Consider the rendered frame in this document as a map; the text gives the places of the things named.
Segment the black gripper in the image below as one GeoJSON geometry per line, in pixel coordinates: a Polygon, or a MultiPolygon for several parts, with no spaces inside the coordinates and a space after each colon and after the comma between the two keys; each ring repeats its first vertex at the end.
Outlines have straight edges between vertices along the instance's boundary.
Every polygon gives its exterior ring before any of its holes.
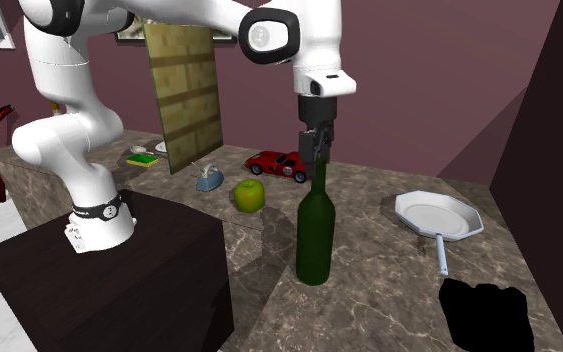
{"type": "Polygon", "coordinates": [[[319,159],[329,162],[334,140],[336,98],[299,95],[298,116],[306,130],[299,133],[300,160],[305,166],[312,165],[319,159]]]}

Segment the red toy car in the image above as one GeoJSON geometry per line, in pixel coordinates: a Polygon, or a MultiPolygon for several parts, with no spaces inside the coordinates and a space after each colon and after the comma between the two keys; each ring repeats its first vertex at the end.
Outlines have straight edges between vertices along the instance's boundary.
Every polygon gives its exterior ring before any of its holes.
{"type": "Polygon", "coordinates": [[[262,173],[291,178],[301,184],[309,179],[305,164],[294,152],[261,151],[244,162],[244,167],[254,175],[262,173]]]}

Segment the dark green glass bottle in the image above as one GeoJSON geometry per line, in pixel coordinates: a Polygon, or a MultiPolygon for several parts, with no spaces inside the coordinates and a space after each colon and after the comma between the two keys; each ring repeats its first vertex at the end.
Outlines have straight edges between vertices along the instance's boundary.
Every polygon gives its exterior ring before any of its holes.
{"type": "Polygon", "coordinates": [[[336,210],[326,192],[326,169],[327,161],[318,158],[297,212],[296,276],[310,286],[325,283],[331,267],[336,210]]]}

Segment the green apple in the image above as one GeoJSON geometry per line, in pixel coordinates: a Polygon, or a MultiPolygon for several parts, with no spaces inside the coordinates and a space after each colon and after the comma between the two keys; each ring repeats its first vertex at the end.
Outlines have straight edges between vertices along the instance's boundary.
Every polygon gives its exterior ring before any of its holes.
{"type": "Polygon", "coordinates": [[[254,213],[265,205],[265,189],[260,181],[247,179],[236,185],[233,191],[238,211],[254,213]]]}

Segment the blue clothes iron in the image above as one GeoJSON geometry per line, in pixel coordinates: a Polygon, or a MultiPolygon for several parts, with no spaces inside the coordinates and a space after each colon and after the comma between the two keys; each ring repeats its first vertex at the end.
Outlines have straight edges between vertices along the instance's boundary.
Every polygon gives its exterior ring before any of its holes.
{"type": "Polygon", "coordinates": [[[220,187],[224,181],[224,174],[216,162],[211,162],[200,168],[201,175],[197,177],[196,189],[211,192],[220,187]]]}

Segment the wooden plank board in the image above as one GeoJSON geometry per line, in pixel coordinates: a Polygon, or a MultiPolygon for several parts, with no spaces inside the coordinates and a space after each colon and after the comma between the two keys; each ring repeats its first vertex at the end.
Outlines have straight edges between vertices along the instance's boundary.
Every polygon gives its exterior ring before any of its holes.
{"type": "Polygon", "coordinates": [[[146,24],[144,34],[174,174],[223,145],[212,31],[146,24]]]}

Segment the white octagonal pan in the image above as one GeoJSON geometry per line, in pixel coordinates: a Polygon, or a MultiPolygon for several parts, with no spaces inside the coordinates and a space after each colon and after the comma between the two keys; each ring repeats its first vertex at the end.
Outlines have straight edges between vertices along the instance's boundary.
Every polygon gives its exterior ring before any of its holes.
{"type": "Polygon", "coordinates": [[[456,242],[484,230],[479,212],[448,195],[416,190],[395,196],[396,216],[416,234],[436,242],[439,273],[449,274],[445,242],[456,242]]]}

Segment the green and yellow sponge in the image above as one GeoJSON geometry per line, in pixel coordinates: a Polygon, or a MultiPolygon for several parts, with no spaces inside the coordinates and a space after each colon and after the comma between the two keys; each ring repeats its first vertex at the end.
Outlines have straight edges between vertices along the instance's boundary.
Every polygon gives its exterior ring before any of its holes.
{"type": "Polygon", "coordinates": [[[149,154],[133,154],[126,159],[127,164],[146,167],[146,168],[157,164],[158,161],[159,161],[158,157],[149,154]]]}

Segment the black lumpy object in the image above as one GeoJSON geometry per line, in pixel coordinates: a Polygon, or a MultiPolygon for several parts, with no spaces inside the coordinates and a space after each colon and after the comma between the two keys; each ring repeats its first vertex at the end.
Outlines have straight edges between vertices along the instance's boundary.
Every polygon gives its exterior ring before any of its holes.
{"type": "Polygon", "coordinates": [[[535,352],[527,297],[514,287],[446,278],[439,301],[455,345],[467,352],[535,352]]]}

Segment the dark robot stand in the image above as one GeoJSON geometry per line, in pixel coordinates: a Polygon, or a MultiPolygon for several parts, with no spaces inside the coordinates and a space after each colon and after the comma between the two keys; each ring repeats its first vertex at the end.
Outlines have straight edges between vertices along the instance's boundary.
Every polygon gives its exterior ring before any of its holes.
{"type": "Polygon", "coordinates": [[[234,330],[223,224],[122,191],[119,246],[78,254],[61,216],[0,243],[0,292],[38,352],[217,352],[234,330]]]}

